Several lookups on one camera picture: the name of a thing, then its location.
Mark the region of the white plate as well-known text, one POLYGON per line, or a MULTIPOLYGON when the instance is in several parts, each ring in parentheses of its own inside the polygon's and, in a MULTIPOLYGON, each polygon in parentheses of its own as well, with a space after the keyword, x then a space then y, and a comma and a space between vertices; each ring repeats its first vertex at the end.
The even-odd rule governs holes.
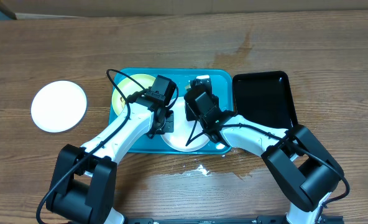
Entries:
POLYGON ((87 98, 76 83, 60 80, 49 83, 34 96, 31 117, 35 125, 49 133, 64 132, 84 117, 87 98))
POLYGON ((185 146, 195 121, 186 120, 185 100, 179 97, 172 107, 173 111, 173 132, 165 133, 162 139, 173 149, 180 152, 193 152, 201 149, 209 143, 209 138, 202 135, 185 146))

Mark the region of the teal plastic tray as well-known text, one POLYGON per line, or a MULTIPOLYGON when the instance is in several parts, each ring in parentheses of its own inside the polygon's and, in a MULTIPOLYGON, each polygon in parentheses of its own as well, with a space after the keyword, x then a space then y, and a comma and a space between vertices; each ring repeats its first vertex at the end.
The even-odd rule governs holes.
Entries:
MULTIPOLYGON (((177 84, 179 97, 186 93, 185 87, 190 84, 197 76, 209 75, 212 82, 213 94, 219 98, 219 107, 221 110, 233 110, 232 102, 232 79, 224 70, 217 69, 190 69, 190 68, 124 68, 122 72, 127 75, 148 74, 153 77, 158 75, 167 77, 177 84)), ((125 79, 125 76, 117 74, 114 78, 116 84, 125 79)), ((224 154, 231 148, 221 143, 209 141, 206 146, 193 152, 180 152, 171 148, 163 139, 162 135, 156 135, 149 139, 146 135, 141 136, 130 148, 134 153, 151 154, 224 154)))

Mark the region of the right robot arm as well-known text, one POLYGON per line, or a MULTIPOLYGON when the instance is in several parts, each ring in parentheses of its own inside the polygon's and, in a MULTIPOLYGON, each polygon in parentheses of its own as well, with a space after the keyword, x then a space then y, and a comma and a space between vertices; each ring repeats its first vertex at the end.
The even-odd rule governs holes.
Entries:
POLYGON ((253 123, 233 111, 222 111, 212 93, 209 78, 196 78, 186 87, 185 108, 202 127, 187 142, 205 135, 213 143, 238 147, 262 158, 290 209, 280 223, 342 223, 342 217, 327 217, 323 209, 349 194, 344 171, 333 156, 305 126, 277 129, 253 123), (339 182, 346 191, 332 198, 339 182))

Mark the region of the black rectangular tray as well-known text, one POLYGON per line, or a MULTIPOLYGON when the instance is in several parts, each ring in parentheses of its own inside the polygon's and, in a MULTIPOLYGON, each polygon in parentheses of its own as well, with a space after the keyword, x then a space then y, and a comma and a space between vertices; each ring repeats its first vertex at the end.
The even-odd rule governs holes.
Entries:
POLYGON ((298 124, 288 76, 283 71, 239 74, 232 79, 236 111, 270 128, 298 124))

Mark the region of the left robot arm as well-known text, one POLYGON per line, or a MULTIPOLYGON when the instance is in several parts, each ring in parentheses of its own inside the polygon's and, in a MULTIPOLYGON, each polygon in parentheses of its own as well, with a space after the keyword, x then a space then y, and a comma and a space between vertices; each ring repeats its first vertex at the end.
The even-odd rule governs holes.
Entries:
POLYGON ((64 146, 37 221, 46 208, 70 223, 127 223, 113 208, 117 166, 141 136, 173 131, 170 100, 177 92, 171 79, 159 75, 150 88, 129 95, 122 113, 95 138, 81 147, 64 146))

